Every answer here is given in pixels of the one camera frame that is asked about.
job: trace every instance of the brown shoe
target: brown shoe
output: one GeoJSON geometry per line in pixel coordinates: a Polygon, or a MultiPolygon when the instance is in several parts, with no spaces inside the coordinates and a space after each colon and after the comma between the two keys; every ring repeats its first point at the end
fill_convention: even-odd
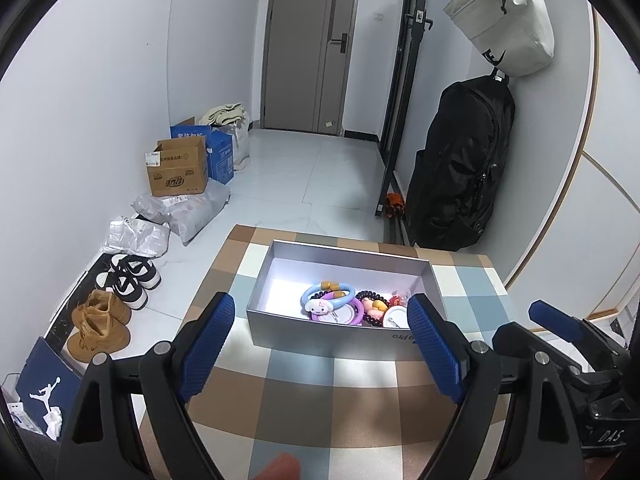
{"type": "Polygon", "coordinates": [[[111,354],[126,348],[131,341],[129,329],[107,312],[83,310],[80,332],[66,342],[71,357],[88,363],[100,352],[111,354]]]}
{"type": "Polygon", "coordinates": [[[78,305],[71,312],[71,321],[76,328],[82,325],[82,312],[107,312],[115,319],[126,325],[131,320],[131,309],[112,292],[104,292],[103,290],[94,290],[86,302],[78,305]]]}

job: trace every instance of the checkered mat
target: checkered mat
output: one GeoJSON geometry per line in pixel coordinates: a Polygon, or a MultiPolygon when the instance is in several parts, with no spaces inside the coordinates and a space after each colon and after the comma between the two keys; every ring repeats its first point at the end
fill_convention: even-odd
{"type": "MultiPolygon", "coordinates": [[[[455,406],[423,362],[355,361],[254,346],[246,306],[273,240],[429,260],[449,320],[469,340],[491,343],[511,303],[485,256],[447,253],[236,226],[193,299],[196,319],[217,291],[236,302],[236,320],[201,394],[188,411],[226,480],[256,476],[281,452],[304,480],[415,480],[449,425],[455,406]]],[[[493,423],[504,420],[500,398],[493,423]]],[[[141,426],[152,468],[169,478],[148,417],[141,426]]]]}

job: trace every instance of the black backpack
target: black backpack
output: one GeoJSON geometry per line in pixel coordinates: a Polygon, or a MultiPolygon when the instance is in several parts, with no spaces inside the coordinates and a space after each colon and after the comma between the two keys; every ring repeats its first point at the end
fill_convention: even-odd
{"type": "Polygon", "coordinates": [[[509,78],[495,75],[453,83],[440,97],[406,196],[408,235],[420,247],[473,245],[491,218],[516,108],[509,78]]]}

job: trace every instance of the open box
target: open box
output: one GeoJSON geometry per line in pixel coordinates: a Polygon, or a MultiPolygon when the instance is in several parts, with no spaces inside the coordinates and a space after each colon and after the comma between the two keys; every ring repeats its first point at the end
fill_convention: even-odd
{"type": "Polygon", "coordinates": [[[247,306],[257,346],[325,357],[371,361],[421,361],[408,329],[311,321],[300,296],[316,283],[353,285],[389,298],[395,290],[423,293],[446,319],[442,297],[426,260],[275,240],[247,306]]]}

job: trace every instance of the white wall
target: white wall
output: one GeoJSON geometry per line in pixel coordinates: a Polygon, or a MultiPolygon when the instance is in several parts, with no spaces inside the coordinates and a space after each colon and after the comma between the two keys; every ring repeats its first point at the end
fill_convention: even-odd
{"type": "Polygon", "coordinates": [[[640,286],[640,74],[600,17],[598,36],[586,155],[551,228],[510,287],[520,311],[539,298],[577,317],[619,310],[640,286]]]}
{"type": "MultiPolygon", "coordinates": [[[[586,114],[593,61],[591,11],[586,0],[545,0],[554,33],[553,63],[512,78],[516,118],[494,215],[469,252],[487,254],[506,280],[543,224],[573,160],[586,114]]],[[[433,29],[425,32],[396,176],[407,190],[415,152],[424,147],[442,91],[489,73],[491,66],[442,11],[449,0],[427,0],[433,29]]]]}
{"type": "Polygon", "coordinates": [[[473,46],[443,12],[449,1],[427,0],[427,17],[433,20],[433,28],[425,31],[420,44],[414,88],[396,163],[396,178],[404,192],[414,172],[415,152],[424,148],[442,91],[456,81],[465,80],[469,72],[473,46]]]}
{"type": "Polygon", "coordinates": [[[503,280],[542,227],[574,160],[593,73],[587,0],[545,0],[556,50],[547,68],[513,80],[516,118],[494,214],[470,251],[487,254],[503,280]]]}
{"type": "Polygon", "coordinates": [[[171,0],[59,0],[0,81],[0,377],[19,372],[168,135],[171,0]]]}
{"type": "Polygon", "coordinates": [[[167,59],[172,124],[231,102],[253,109],[258,1],[172,1],[167,59]]]}
{"type": "Polygon", "coordinates": [[[382,136],[402,0],[358,0],[342,127],[382,136]],[[382,14],[382,21],[374,16],[382,14]]]}

